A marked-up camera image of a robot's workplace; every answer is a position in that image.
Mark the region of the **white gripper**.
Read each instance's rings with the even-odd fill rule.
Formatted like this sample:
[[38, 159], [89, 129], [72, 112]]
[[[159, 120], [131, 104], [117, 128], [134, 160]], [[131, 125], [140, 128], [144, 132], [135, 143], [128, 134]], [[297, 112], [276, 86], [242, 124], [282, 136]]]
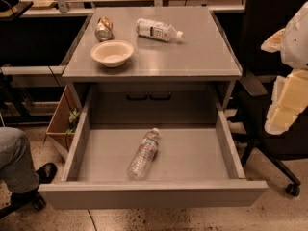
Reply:
[[308, 2], [288, 22], [266, 39], [261, 49], [280, 51], [283, 64], [293, 70], [287, 77], [278, 76], [273, 85], [271, 104], [264, 128], [268, 134], [281, 135], [308, 107]]

